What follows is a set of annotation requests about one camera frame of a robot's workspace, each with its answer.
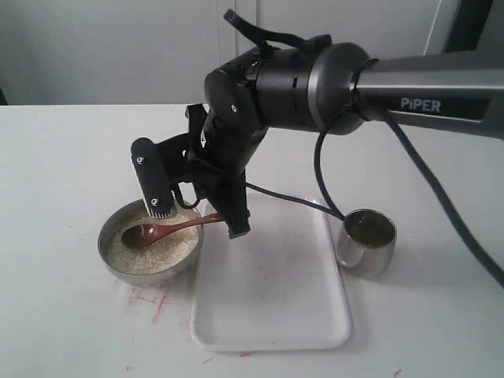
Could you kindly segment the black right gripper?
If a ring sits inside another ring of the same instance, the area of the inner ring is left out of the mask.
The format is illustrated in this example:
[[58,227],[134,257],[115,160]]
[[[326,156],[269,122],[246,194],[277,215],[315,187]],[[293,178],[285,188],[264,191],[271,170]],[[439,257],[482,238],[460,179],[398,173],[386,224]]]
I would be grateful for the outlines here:
[[192,183],[224,218],[234,239],[250,231],[246,165],[265,137],[257,107],[223,102],[185,109],[188,130],[153,145],[153,187]]

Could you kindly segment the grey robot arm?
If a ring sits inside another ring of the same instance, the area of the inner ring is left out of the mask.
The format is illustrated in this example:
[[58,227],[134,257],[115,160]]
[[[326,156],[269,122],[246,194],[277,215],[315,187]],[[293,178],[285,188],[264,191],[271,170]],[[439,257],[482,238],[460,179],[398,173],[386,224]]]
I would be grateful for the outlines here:
[[186,133],[154,147],[147,212],[183,204],[179,183],[248,233],[245,168],[270,128],[347,135],[368,120],[503,136],[503,63],[473,52],[380,60],[353,43],[319,50],[253,49],[205,79],[205,104],[186,109]]

